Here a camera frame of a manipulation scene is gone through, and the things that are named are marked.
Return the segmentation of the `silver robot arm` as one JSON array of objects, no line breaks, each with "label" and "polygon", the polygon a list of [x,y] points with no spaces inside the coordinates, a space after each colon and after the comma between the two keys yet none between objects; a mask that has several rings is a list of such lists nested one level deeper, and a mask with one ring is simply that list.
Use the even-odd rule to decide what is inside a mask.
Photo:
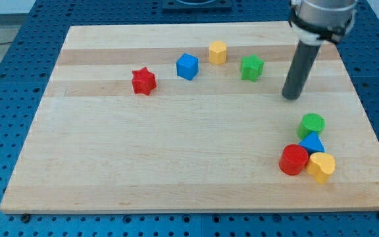
[{"label": "silver robot arm", "polygon": [[306,45],[338,44],[355,23],[357,0],[290,0],[289,25]]}]

